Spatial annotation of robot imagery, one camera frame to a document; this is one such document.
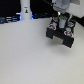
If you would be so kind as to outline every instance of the white table surface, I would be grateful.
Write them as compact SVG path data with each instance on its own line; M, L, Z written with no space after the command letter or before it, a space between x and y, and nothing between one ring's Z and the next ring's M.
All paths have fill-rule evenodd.
M0 84L84 84L84 27L70 49L46 37L49 23L0 24Z

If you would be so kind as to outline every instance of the cable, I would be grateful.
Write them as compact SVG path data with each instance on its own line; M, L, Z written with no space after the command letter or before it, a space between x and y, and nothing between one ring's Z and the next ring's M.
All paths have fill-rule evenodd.
M47 4L49 4L49 5L53 5L53 3L50 3L50 2L48 2L48 1L46 1L46 0L43 0L45 3L47 3Z

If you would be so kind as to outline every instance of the white surface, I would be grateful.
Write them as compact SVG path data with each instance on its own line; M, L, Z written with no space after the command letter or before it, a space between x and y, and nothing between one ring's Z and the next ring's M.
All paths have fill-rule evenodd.
M46 37L49 23L0 24L0 84L84 84L84 28L70 49Z

